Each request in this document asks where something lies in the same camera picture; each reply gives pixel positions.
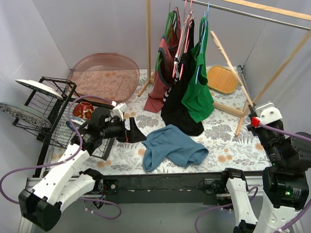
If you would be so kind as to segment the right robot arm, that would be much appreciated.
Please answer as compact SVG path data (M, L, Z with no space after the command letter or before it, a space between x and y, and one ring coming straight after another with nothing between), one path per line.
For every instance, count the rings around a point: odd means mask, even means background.
M226 168L219 180L202 180L198 187L206 193L229 193L224 209L233 208L235 233L285 233L310 208L306 171L311 167L311 135L289 133L277 120L264 125L252 118L247 129L257 136L271 166L262 172L262 208L256 217L248 194L258 187L248 187L242 170Z

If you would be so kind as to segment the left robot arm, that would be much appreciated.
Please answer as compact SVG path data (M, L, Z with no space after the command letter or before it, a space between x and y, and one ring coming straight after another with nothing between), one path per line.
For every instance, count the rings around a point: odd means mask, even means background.
M32 189L24 189L18 196L21 215L25 219L47 232L57 224L62 212L81 196L89 192L103 192L104 177L97 170L89 168L82 171L71 183L69 179L104 139L116 138L127 143L146 139L134 118L129 119L130 128L126 129L126 108L125 103L116 105L112 110L98 107L91 113L90 119L80 126L69 121L77 132L58 164Z

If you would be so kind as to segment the wooden hanger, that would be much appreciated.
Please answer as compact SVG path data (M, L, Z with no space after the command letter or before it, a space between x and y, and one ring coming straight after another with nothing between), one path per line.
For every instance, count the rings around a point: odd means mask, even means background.
M220 53L223 55L223 57L224 57L224 59L225 59L227 65L229 66L231 72L233 73L233 75L234 75L235 78L237 79L238 83L240 84L240 86L241 86L241 88L242 88L242 90L243 90L243 92L244 92L244 94L245 94L245 96L246 96L246 99L247 99L248 103L253 107L253 106L254 106L254 105L253 105L253 102L252 102L252 100L251 100L251 98L250 98L250 96L249 96L249 94L248 94L248 92L247 92L247 90L246 90L246 88L245 88L243 82L241 81L241 79L240 79L240 77L239 77L237 71L236 71L235 68L233 67L233 65L232 65L232 63L231 63L231 61L230 61L230 59L229 59L229 57L228 57L226 51L224 50L224 48L223 48L223 46L222 46L220 40L218 39L216 33L215 33L214 31L210 31L210 34L211 34L211 36L212 36L212 39L213 39L213 41L214 41L216 47L219 49Z

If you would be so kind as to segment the blue tank top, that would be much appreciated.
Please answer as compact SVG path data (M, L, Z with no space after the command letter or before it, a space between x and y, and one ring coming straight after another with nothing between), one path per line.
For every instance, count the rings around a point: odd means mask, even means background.
M143 168L152 172L167 158L177 166L187 168L200 165L208 156L208 149L192 140L174 125L168 125L149 133L146 140Z

